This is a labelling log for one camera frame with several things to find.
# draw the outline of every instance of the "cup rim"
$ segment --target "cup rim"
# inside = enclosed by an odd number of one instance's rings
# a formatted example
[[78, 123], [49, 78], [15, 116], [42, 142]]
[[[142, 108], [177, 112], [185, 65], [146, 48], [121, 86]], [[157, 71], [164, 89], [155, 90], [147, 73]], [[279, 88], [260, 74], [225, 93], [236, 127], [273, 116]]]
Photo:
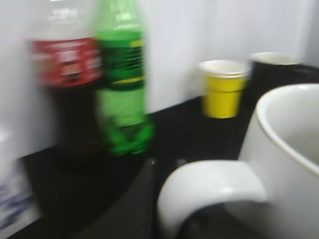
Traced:
[[295, 162], [303, 166], [306, 170], [319, 177], [319, 165], [312, 162], [310, 159], [307, 159], [301, 153], [293, 149], [289, 146], [278, 134], [273, 130], [270, 126], [267, 117], [266, 110], [272, 100], [274, 100], [278, 95], [282, 92], [291, 92], [291, 91], [300, 91], [300, 90], [308, 90], [308, 89], [318, 89], [319, 84], [297, 84], [297, 85], [289, 85], [276, 88], [264, 94], [256, 106], [256, 116], [258, 123], [264, 133], [269, 137], [269, 139], [274, 142], [280, 149], [283, 150], [290, 158], [292, 158]]
[[297, 65], [296, 58], [281, 52], [257, 52], [250, 55], [250, 60], [269, 65]]
[[220, 78], [240, 78], [250, 72], [246, 64], [231, 60], [204, 61], [199, 64], [199, 68], [207, 75]]

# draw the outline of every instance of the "red bottle label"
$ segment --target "red bottle label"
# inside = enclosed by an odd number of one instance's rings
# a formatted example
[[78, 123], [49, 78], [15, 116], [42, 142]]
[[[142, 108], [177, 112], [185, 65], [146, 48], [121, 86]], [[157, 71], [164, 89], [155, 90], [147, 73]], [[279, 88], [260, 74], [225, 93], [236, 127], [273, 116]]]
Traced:
[[33, 58], [45, 85], [79, 86], [100, 76], [100, 54], [93, 38], [33, 41]]

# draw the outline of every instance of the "paper cup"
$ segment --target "paper cup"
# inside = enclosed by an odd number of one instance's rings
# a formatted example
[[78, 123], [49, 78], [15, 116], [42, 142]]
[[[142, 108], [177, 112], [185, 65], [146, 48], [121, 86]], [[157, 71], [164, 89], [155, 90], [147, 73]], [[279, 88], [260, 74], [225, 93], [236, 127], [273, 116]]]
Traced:
[[204, 113], [218, 119], [235, 117], [249, 68], [228, 60], [206, 61], [199, 67], [205, 75]]

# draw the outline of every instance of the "mug rim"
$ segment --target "mug rim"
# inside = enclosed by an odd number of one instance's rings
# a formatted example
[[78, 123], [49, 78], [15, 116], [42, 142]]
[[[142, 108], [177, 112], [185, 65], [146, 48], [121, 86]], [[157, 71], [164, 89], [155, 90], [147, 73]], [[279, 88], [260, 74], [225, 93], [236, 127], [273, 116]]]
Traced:
[[250, 55], [250, 60], [274, 66], [298, 65], [301, 63], [293, 56], [281, 52], [257, 52]]
[[319, 177], [319, 166], [312, 162], [310, 159], [307, 159], [301, 153], [289, 146], [270, 126], [269, 121], [266, 117], [266, 110], [270, 102], [275, 99], [282, 92], [287, 91], [296, 91], [296, 90], [307, 90], [307, 89], [318, 89], [319, 84], [297, 84], [297, 85], [288, 85], [282, 86], [276, 89], [273, 89], [266, 94], [264, 94], [256, 106], [256, 116], [258, 123], [261, 129], [264, 131], [265, 135], [283, 152], [285, 152], [291, 159], [305, 168], [307, 171], [311, 172], [315, 176]]

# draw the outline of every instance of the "white wall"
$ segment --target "white wall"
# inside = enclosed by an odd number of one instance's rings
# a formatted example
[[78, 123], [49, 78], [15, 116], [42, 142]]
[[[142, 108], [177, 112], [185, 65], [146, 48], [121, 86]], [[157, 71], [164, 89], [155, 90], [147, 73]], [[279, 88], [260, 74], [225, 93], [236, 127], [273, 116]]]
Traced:
[[208, 58], [246, 61], [251, 53], [263, 51], [303, 58], [314, 1], [217, 1]]
[[313, 9], [314, 20], [310, 27], [310, 35], [305, 53], [305, 62], [319, 67], [319, 2], [316, 1]]
[[[30, 1], [0, 7], [0, 125], [14, 132], [13, 157], [54, 142], [50, 105], [34, 84], [25, 43]], [[302, 56], [313, 1], [138, 0], [148, 26], [148, 111], [200, 95], [200, 61], [243, 61], [256, 51]]]

